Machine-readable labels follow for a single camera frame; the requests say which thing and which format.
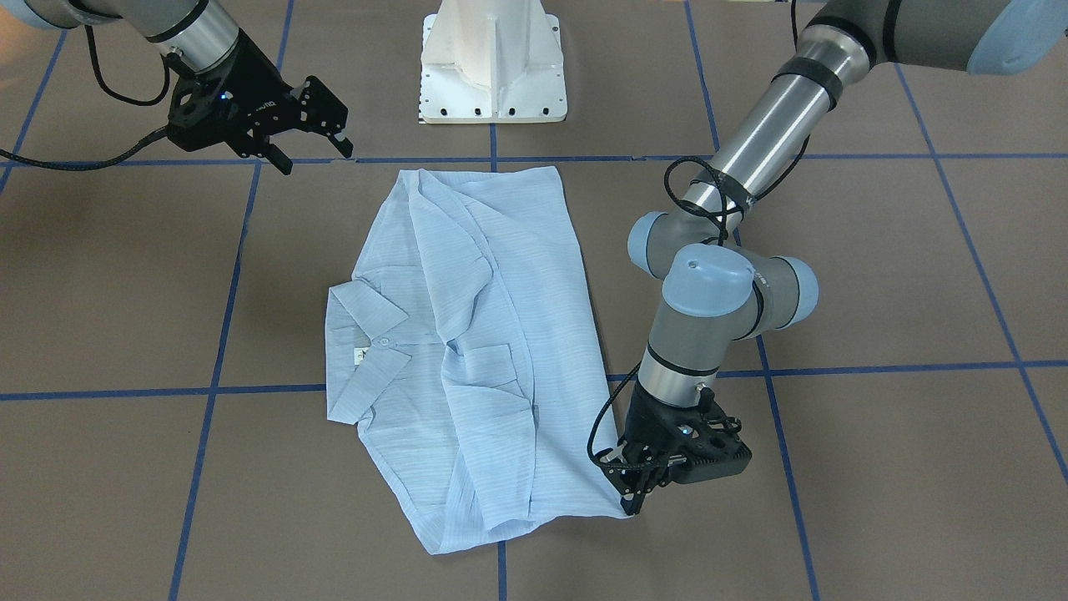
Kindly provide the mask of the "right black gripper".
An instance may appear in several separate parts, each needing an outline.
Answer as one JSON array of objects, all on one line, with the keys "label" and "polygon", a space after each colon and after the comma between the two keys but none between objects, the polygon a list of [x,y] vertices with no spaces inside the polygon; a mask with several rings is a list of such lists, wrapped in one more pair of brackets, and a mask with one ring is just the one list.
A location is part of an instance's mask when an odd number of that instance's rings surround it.
[{"label": "right black gripper", "polygon": [[274,64],[247,34],[209,72],[179,77],[168,115],[167,138],[183,151],[225,144],[238,156],[256,157],[290,175],[294,163],[272,135],[300,130],[326,137],[340,156],[351,159],[345,135],[348,109],[316,76],[286,83]]}]

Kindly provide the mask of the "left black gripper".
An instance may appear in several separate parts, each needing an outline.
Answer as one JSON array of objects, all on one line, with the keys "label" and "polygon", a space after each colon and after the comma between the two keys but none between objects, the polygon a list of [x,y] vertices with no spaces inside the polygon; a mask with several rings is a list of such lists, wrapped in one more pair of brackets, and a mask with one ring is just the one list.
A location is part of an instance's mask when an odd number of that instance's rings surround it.
[{"label": "left black gripper", "polygon": [[656,487],[708,483],[740,474],[752,452],[741,440],[740,420],[717,404],[711,388],[698,388],[697,404],[673,407],[634,385],[624,434],[598,452],[597,465],[621,494],[626,516],[641,512]]}]

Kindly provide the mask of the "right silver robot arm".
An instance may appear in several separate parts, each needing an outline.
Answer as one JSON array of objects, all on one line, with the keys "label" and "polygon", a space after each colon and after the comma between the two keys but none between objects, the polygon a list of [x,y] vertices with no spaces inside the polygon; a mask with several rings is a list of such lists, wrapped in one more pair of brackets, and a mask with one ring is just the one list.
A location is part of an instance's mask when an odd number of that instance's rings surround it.
[{"label": "right silver robot arm", "polygon": [[171,92],[167,124],[114,159],[62,164],[3,151],[5,159],[91,171],[121,164],[167,139],[187,152],[224,144],[241,159],[263,159],[290,174],[290,157],[271,140],[290,130],[325,137],[344,159],[352,155],[342,100],[314,76],[299,85],[286,83],[274,61],[219,1],[4,1],[3,10],[38,29],[130,23],[160,54],[164,72],[177,77],[176,83],[164,85]]}]

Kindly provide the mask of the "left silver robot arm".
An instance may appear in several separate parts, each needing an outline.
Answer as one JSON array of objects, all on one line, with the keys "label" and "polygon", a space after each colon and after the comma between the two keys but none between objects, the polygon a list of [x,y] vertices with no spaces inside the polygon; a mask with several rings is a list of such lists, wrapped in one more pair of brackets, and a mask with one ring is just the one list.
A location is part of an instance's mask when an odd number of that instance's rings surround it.
[{"label": "left silver robot arm", "polygon": [[808,318],[818,282],[808,264],[760,256],[733,230],[790,174],[844,89],[895,63],[971,75],[1033,68],[1065,36],[1064,1],[828,1],[798,31],[794,56],[771,78],[739,129],[671,212],[643,216],[627,240],[638,269],[661,282],[662,300],[617,445],[588,449],[637,516],[671,483],[740,474],[751,459],[741,426],[713,384],[735,341]]}]

